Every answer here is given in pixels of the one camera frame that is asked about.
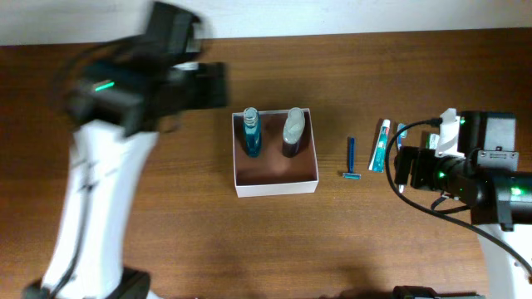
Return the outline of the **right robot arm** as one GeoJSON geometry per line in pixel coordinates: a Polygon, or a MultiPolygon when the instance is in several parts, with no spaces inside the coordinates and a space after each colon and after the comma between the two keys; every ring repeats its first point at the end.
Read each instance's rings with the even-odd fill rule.
{"type": "Polygon", "coordinates": [[[531,296],[531,174],[517,169],[512,113],[450,108],[422,122],[438,128],[434,149],[402,146],[384,157],[393,192],[399,186],[440,193],[426,208],[399,199],[479,238],[491,298],[531,296]]]}

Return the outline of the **clear purple sanitizer bottle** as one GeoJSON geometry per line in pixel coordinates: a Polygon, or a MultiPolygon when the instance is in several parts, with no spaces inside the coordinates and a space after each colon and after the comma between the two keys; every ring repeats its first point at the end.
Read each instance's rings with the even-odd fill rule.
{"type": "Polygon", "coordinates": [[[283,127],[283,155],[292,158],[298,154],[300,141],[306,120],[301,108],[293,107],[288,111],[283,127]]]}

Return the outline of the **blue white toothbrush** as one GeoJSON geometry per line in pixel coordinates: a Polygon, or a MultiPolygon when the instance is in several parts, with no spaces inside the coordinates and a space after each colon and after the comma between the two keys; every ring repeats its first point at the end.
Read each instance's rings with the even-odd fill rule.
{"type": "MultiPolygon", "coordinates": [[[[402,123],[399,123],[398,126],[397,126],[397,130],[398,131],[401,131],[401,134],[397,137],[397,152],[400,152],[401,150],[401,147],[403,145],[403,140],[406,138],[407,136],[407,131],[406,130],[403,130],[403,128],[405,127],[404,124],[402,123]]],[[[405,187],[406,185],[405,184],[398,184],[398,190],[399,192],[402,194],[405,190],[405,187]]]]}

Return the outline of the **white teal toothpaste tube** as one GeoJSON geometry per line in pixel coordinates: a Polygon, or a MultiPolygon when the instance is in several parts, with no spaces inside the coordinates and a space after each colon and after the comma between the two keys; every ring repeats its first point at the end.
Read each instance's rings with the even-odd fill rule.
{"type": "Polygon", "coordinates": [[[373,150],[368,169],[373,172],[382,173],[384,171],[384,158],[387,149],[387,141],[390,132],[391,121],[383,120],[377,134],[377,141],[373,150]]]}

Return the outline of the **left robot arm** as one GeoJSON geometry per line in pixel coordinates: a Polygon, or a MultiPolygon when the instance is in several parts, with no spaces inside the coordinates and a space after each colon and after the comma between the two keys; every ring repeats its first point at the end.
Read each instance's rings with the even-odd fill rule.
{"type": "Polygon", "coordinates": [[[127,267],[123,243],[137,184],[160,121],[228,104],[225,66],[201,63],[201,17],[152,3],[145,30],[91,47],[55,75],[74,125],[52,260],[25,298],[152,298],[150,274],[127,267]]]}

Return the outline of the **blue disposable razor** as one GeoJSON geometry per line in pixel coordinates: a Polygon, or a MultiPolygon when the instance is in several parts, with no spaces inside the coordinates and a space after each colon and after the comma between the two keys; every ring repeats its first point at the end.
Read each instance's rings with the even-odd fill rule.
{"type": "Polygon", "coordinates": [[[362,176],[354,171],[355,166],[355,152],[356,152],[356,139],[354,137],[347,138],[347,172],[342,176],[345,179],[359,180],[362,176]]]}

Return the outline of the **green white soap packet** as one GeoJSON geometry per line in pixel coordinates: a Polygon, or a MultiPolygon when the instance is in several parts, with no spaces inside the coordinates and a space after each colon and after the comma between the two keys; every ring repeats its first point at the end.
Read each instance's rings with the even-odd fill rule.
{"type": "Polygon", "coordinates": [[[435,150],[438,146],[440,136],[438,134],[430,133],[426,137],[425,147],[429,150],[435,150]]]}

